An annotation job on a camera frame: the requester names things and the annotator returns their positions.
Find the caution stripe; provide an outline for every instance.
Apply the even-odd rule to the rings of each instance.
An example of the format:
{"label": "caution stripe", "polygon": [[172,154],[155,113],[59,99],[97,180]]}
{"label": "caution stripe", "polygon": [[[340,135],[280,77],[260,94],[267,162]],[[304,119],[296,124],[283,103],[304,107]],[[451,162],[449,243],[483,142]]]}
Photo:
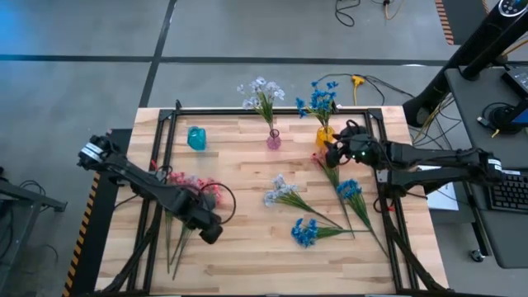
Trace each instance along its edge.
{"label": "caution stripe", "polygon": [[451,30],[449,20],[447,19],[446,10],[444,8],[444,3],[442,2],[442,0],[435,0],[435,5],[436,5],[436,11],[438,12],[438,16],[440,17],[440,23],[442,25],[442,30],[444,31],[445,41],[447,42],[448,45],[454,45],[455,38],[453,37],[453,31]]}
{"label": "caution stripe", "polygon": [[84,237],[86,236],[88,224],[90,223],[90,215],[92,214],[93,201],[96,199],[96,190],[99,186],[99,179],[101,175],[96,172],[93,176],[92,189],[88,195],[88,201],[86,204],[86,210],[84,211],[84,216],[82,217],[81,227],[79,228],[79,236],[75,247],[73,248],[73,257],[72,261],[69,263],[68,276],[66,277],[66,282],[64,283],[63,297],[69,297],[71,289],[73,288],[73,280],[75,279],[75,271],[79,263],[79,258],[81,256],[81,251],[83,250]]}
{"label": "caution stripe", "polygon": [[482,5],[484,6],[484,11],[486,12],[486,14],[489,14],[489,8],[488,4],[486,4],[486,0],[482,0]]}

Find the concrete floor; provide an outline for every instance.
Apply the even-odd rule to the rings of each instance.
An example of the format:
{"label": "concrete floor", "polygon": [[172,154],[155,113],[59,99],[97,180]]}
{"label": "concrete floor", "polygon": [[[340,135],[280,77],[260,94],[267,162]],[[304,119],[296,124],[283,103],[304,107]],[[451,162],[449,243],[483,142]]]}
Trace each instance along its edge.
{"label": "concrete floor", "polygon": [[[0,0],[0,54],[152,56],[169,0]],[[385,21],[380,6],[363,3],[351,13],[356,26],[339,24],[333,1],[179,0],[164,56],[302,57],[445,60],[456,50],[442,34],[434,0],[407,0]],[[514,59],[528,59],[528,49]],[[131,128],[150,63],[0,62],[0,164],[12,182],[35,179],[50,196],[68,202],[63,214],[44,212],[18,264],[17,293],[60,295],[92,174],[76,167],[78,150],[92,134]],[[234,90],[256,76],[276,80],[293,105],[309,83],[326,73],[377,76],[418,94],[438,67],[369,65],[161,64],[148,106],[239,106]],[[346,78],[338,100],[351,104]],[[382,88],[386,105],[407,98]],[[379,105],[374,88],[358,91],[360,105]],[[455,105],[446,112],[457,117]],[[441,120],[449,128],[448,120]],[[431,129],[436,137],[438,129]],[[459,125],[448,134],[455,148],[469,141]],[[493,258],[467,258],[476,248],[468,225],[436,225],[450,286],[460,292],[526,295],[528,270],[503,270]],[[42,248],[48,243],[59,252]]]}

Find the wooden tabletop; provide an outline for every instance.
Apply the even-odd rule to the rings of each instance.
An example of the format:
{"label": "wooden tabletop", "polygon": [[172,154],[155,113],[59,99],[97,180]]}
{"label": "wooden tabletop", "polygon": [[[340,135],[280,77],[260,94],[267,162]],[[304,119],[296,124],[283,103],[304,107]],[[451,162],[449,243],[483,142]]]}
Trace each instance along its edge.
{"label": "wooden tabletop", "polygon": [[[380,108],[389,140],[410,143],[401,106]],[[135,119],[128,157],[143,169],[149,166],[158,111],[139,109]],[[364,124],[359,115],[335,115],[330,125],[339,131],[348,119]],[[203,127],[207,132],[205,152],[195,152],[186,144],[187,129],[193,125]],[[213,177],[223,182],[233,190],[238,205],[236,215],[224,225],[217,243],[209,245],[197,232],[193,233],[175,280],[172,280],[173,266],[171,273],[167,274],[165,223],[162,222],[151,294],[393,293],[389,259],[370,233],[356,233],[353,240],[350,234],[341,234],[319,240],[305,249],[295,243],[290,231],[298,218],[311,216],[287,205],[268,208],[263,204],[266,191],[272,189],[271,179],[282,173],[287,183],[299,187],[299,193],[307,203],[340,225],[347,225],[328,179],[310,161],[310,155],[317,150],[314,140],[319,126],[313,117],[276,116],[275,127],[280,131],[282,145],[278,151],[270,151],[266,147],[269,128],[260,117],[178,116],[172,147],[174,171],[202,178]],[[163,160],[166,136],[162,140],[159,162]],[[377,196],[372,169],[350,162],[340,167],[340,174],[342,181],[354,178],[363,187],[370,221],[386,247],[381,216],[372,208]],[[412,192],[423,195],[421,187],[413,188]],[[132,195],[130,189],[122,189],[117,202]],[[225,218],[232,202],[229,195],[224,197],[215,212]],[[436,281],[447,286],[427,202],[407,196],[402,203],[412,250]],[[134,199],[114,212],[97,279],[98,289],[110,284],[132,253],[140,209],[141,199]],[[352,227],[364,229],[357,215],[350,209],[348,211]],[[174,220],[171,254],[180,230],[181,223]],[[139,268],[139,285],[143,281],[146,254]],[[401,253],[398,260],[404,283],[408,283]]]}

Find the black keyboard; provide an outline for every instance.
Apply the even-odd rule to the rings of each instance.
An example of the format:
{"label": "black keyboard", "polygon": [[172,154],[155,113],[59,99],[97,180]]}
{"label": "black keyboard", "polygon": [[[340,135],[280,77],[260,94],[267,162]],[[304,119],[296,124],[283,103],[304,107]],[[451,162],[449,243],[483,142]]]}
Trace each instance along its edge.
{"label": "black keyboard", "polygon": [[490,208],[528,214],[528,177],[505,174],[500,185],[490,188]]}

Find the blue cup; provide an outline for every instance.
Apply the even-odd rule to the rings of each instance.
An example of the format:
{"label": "blue cup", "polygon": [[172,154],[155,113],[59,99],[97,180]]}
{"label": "blue cup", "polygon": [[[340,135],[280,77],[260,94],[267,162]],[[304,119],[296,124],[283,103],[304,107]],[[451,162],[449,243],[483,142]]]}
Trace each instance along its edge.
{"label": "blue cup", "polygon": [[196,126],[189,127],[187,144],[194,150],[205,150],[205,129]]}

